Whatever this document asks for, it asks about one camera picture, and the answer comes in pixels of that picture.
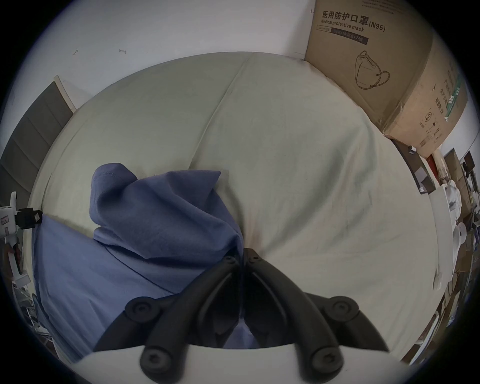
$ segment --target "cardboard box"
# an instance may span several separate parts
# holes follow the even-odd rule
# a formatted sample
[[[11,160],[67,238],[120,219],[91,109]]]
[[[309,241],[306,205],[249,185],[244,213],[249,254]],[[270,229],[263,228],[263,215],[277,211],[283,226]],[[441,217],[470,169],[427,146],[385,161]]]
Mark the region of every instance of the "cardboard box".
[[[463,219],[472,212],[472,201],[470,199],[470,191],[468,189],[467,180],[465,179],[460,161],[458,161],[458,156],[456,155],[455,149],[452,149],[445,155],[445,163],[447,164],[452,180],[455,182],[456,187],[460,191],[460,197],[462,201],[460,219]]]
[[[317,0],[305,60],[380,131],[428,157],[467,103],[452,54],[403,0]]]
[[[464,173],[463,168],[460,165],[460,161],[458,161],[455,149],[452,149],[450,152],[448,152],[444,159],[448,167],[448,172],[450,173],[450,178],[456,184],[459,180],[463,179]]]

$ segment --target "blue towel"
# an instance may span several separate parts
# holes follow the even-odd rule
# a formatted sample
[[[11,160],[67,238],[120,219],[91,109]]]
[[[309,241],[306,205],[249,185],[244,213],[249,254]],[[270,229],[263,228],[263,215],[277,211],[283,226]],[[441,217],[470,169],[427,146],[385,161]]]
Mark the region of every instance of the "blue towel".
[[[92,177],[93,239],[44,216],[32,234],[36,307],[70,360],[93,350],[129,300],[179,293],[229,250],[242,254],[240,229],[214,190],[219,176],[187,170],[137,180],[106,164]],[[231,348],[249,348],[242,343]]]

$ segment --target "screw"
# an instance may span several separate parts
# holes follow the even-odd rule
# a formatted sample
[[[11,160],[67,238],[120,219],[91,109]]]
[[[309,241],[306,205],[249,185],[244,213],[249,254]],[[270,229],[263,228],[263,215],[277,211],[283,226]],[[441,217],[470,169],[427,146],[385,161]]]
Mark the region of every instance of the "screw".
[[[143,352],[140,365],[147,371],[164,373],[170,369],[172,359],[165,351],[153,348]]]
[[[348,312],[350,312],[351,308],[348,303],[344,301],[338,301],[333,305],[333,309],[338,314],[346,315]]]
[[[312,367],[319,373],[333,373],[343,365],[342,355],[338,348],[327,347],[316,351],[312,356]]]
[[[134,306],[133,313],[135,314],[145,313],[145,312],[149,312],[150,310],[151,310],[151,307],[148,303],[141,302]]]

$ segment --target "white wall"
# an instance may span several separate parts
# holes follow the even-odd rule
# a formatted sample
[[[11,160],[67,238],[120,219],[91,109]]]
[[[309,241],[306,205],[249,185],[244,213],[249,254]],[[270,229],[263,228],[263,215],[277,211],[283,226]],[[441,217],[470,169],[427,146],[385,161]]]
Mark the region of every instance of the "white wall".
[[[55,75],[78,108],[125,76],[181,57],[259,51],[304,58],[314,3],[77,1],[48,27],[23,63],[0,123],[0,154],[22,115]]]

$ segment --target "box label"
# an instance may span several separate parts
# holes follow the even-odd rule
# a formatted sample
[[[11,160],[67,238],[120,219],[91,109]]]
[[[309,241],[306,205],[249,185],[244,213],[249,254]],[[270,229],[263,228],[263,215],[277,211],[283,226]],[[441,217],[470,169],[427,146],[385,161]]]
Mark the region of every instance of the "box label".
[[[359,43],[367,45],[368,43],[368,37],[358,35],[356,33],[346,31],[344,29],[339,29],[339,28],[333,28],[333,27],[325,27],[323,25],[317,25],[317,30],[318,31],[324,31],[324,32],[330,32],[335,35],[343,36],[349,39],[352,39],[354,41],[358,41]]]

